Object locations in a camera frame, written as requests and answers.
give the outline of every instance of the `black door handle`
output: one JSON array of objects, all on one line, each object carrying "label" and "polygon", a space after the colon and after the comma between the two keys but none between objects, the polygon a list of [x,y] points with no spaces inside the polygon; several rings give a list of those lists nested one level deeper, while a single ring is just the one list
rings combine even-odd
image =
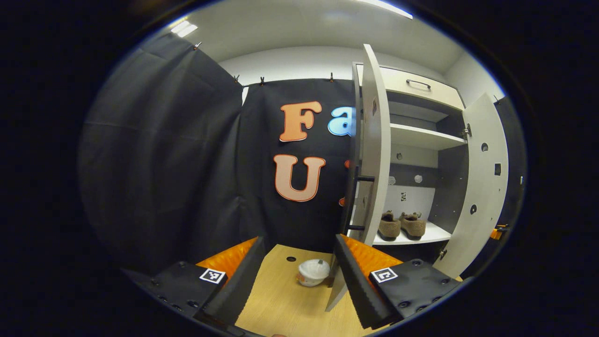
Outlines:
[{"label": "black door handle", "polygon": [[422,84],[422,85],[425,85],[425,86],[426,86],[428,89],[431,89],[431,86],[430,86],[430,85],[428,85],[428,84],[426,84],[426,83],[423,83],[423,82],[418,82],[418,81],[414,81],[414,80],[406,80],[406,83],[408,83],[408,84],[410,84],[411,82],[414,82],[414,83],[420,83],[420,84]]}]

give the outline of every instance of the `shoe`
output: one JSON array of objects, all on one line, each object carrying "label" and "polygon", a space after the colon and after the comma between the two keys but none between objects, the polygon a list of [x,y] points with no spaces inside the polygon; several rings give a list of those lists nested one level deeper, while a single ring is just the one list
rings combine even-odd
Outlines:
[{"label": "shoe", "polygon": [[379,224],[379,236],[385,241],[395,241],[400,235],[401,222],[393,219],[393,213],[388,210],[381,216]]},{"label": "shoe", "polygon": [[401,221],[401,230],[405,232],[410,240],[420,240],[426,230],[426,221],[419,220],[419,215],[402,213],[399,220]]}]

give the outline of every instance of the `white shelf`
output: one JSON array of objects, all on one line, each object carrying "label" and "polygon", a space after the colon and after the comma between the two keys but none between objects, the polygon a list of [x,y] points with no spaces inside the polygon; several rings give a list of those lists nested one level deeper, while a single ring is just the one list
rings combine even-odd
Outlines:
[{"label": "white shelf", "polygon": [[400,124],[391,124],[391,143],[436,151],[467,144],[462,138]]},{"label": "white shelf", "polygon": [[410,240],[407,238],[404,231],[401,231],[400,235],[395,239],[395,241],[385,241],[380,238],[379,233],[376,233],[376,237],[374,238],[373,245],[415,245],[418,243],[428,243],[428,242],[437,242],[437,241],[445,241],[451,238],[451,234],[444,231],[437,225],[432,222],[426,222],[426,230],[424,231],[424,235],[420,238],[420,240]]}]

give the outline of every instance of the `white wall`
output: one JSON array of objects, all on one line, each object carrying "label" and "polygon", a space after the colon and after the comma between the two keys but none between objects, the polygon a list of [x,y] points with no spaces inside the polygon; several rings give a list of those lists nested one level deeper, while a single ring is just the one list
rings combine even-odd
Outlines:
[{"label": "white wall", "polygon": [[458,88],[467,107],[485,92],[493,102],[493,95],[498,100],[505,96],[493,76],[467,52],[458,58],[444,76],[447,84]]},{"label": "white wall", "polygon": [[[290,47],[247,54],[219,63],[239,83],[249,85],[289,79],[352,79],[352,62],[363,62],[364,52],[344,47]],[[380,65],[399,68],[444,81],[438,72],[391,55],[376,53]]]}]

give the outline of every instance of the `white cup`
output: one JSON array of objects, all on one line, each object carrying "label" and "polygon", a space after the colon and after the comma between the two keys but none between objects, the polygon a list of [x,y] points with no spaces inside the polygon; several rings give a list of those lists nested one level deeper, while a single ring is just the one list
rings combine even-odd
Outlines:
[{"label": "white cup", "polygon": [[297,274],[296,279],[301,285],[305,285],[306,287],[319,285],[327,276],[329,276],[331,271],[329,264],[318,258],[303,262],[299,265],[298,269],[299,273]]}]

